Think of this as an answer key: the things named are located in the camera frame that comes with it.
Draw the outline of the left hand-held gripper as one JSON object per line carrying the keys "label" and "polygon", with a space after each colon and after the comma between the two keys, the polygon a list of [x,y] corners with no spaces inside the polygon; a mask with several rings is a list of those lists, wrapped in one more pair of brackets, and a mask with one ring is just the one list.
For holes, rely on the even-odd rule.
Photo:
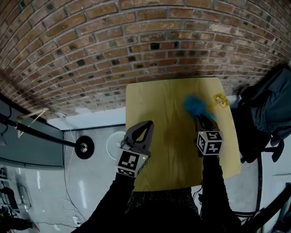
{"label": "left hand-held gripper", "polygon": [[117,173],[137,177],[151,157],[153,131],[153,121],[140,122],[127,130],[120,144],[121,154],[116,159]]}

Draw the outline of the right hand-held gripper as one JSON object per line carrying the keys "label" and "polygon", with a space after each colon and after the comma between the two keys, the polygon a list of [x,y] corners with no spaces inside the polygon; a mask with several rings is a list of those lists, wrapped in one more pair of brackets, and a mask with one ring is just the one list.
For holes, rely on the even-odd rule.
{"label": "right hand-held gripper", "polygon": [[219,155],[223,145],[223,134],[216,121],[201,114],[195,117],[195,128],[198,132],[196,142],[198,156]]}

